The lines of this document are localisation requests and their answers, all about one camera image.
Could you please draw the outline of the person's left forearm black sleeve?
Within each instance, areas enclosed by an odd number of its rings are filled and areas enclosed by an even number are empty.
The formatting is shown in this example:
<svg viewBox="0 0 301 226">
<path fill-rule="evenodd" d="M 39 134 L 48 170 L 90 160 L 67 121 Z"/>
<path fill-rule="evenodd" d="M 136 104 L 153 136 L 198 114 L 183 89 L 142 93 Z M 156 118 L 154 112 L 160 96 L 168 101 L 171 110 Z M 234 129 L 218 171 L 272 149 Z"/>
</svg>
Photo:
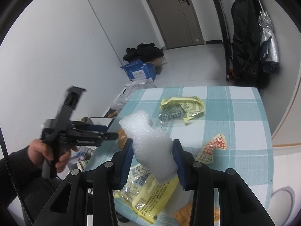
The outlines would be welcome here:
<svg viewBox="0 0 301 226">
<path fill-rule="evenodd" d="M 1 225 L 17 225 L 8 206 L 20 195 L 33 220 L 61 184 L 58 178 L 44 179 L 42 170 L 28 155 L 28 147 L 9 155 L 9 168 L 1 159 Z"/>
</svg>

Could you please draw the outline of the person's left hand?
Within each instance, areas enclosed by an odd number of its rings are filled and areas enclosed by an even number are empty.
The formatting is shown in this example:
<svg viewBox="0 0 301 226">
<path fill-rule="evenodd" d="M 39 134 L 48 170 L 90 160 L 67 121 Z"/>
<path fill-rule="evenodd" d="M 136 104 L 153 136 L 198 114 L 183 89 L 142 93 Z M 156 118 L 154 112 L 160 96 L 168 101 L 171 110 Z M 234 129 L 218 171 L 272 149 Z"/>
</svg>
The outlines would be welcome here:
<svg viewBox="0 0 301 226">
<path fill-rule="evenodd" d="M 67 166 L 71 157 L 71 150 L 77 152 L 76 146 L 71 146 L 66 153 L 59 157 L 59 161 L 55 164 L 56 172 L 61 173 Z M 27 155 L 31 162 L 35 164 L 39 169 L 42 169 L 44 159 L 52 161 L 54 155 L 52 149 L 40 139 L 33 140 L 27 149 Z"/>
</svg>

